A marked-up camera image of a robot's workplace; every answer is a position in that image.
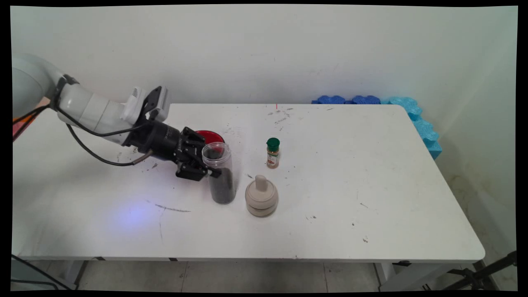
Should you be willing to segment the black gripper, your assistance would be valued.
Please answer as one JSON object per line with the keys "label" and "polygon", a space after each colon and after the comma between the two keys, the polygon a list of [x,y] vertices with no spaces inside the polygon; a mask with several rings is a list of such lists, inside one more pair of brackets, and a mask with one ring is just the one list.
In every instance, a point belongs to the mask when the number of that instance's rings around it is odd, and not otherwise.
{"label": "black gripper", "polygon": [[159,121],[144,122],[145,126],[130,132],[124,146],[137,147],[138,152],[152,152],[152,157],[177,164],[177,177],[200,181],[204,177],[218,178],[220,169],[199,162],[199,149],[206,146],[205,137],[189,127],[177,130]]}

